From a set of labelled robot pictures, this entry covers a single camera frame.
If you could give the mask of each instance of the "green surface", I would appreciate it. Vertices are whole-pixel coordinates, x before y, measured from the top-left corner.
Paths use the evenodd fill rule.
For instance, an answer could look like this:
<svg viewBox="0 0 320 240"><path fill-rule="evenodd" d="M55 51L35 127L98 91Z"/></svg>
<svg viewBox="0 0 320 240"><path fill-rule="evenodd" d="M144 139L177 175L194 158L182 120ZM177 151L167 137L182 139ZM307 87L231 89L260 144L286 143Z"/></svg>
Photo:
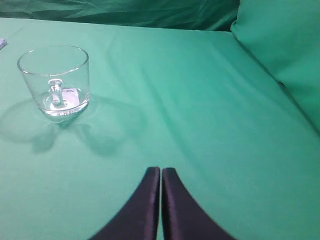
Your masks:
<svg viewBox="0 0 320 240"><path fill-rule="evenodd" d="M177 168L239 240L319 238L320 137L231 33L8 18L0 32L0 239L87 239L148 166ZM90 57L92 99L69 125L46 121L17 69L60 44Z"/></svg>
<svg viewBox="0 0 320 240"><path fill-rule="evenodd" d="M0 17L229 31L239 0L1 0Z"/></svg>
<svg viewBox="0 0 320 240"><path fill-rule="evenodd" d="M320 130L319 22L319 0L242 0L232 32Z"/></svg>

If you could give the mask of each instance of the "clear glass cup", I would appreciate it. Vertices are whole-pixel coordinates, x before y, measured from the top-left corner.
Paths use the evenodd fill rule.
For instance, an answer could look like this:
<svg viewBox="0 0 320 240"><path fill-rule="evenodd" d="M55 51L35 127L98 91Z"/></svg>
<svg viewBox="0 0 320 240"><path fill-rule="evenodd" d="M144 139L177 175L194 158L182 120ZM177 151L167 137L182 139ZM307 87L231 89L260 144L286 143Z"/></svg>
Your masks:
<svg viewBox="0 0 320 240"><path fill-rule="evenodd" d="M87 106L89 56L85 50L69 45L33 49L17 65L36 105L51 119L60 120Z"/></svg>

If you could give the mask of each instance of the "glass base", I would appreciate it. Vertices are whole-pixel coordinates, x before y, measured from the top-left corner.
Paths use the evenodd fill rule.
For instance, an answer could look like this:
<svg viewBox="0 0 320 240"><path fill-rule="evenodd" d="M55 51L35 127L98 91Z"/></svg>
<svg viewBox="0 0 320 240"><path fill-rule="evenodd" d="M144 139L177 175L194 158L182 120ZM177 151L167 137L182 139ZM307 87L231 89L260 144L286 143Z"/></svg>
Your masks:
<svg viewBox="0 0 320 240"><path fill-rule="evenodd" d="M42 113L44 113L44 116L46 116L49 120L53 122L63 122L78 116L78 114L87 107L88 103L89 103L89 99L87 99L81 105L78 105L71 109L66 109L61 111L51 111L47 109L42 109L40 107L39 109L42 111Z"/></svg>

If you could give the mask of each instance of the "green tablecloth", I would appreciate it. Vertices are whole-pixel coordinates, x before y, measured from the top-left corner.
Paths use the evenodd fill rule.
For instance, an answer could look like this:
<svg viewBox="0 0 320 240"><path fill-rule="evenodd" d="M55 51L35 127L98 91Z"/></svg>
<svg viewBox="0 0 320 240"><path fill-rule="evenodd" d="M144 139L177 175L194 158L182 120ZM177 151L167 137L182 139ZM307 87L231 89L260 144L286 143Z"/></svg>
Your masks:
<svg viewBox="0 0 320 240"><path fill-rule="evenodd" d="M239 240L320 236L320 138L231 33L0 18L0 34L0 239L87 239L148 166L175 167ZM17 69L60 44L90 56L92 99L69 125Z"/></svg>

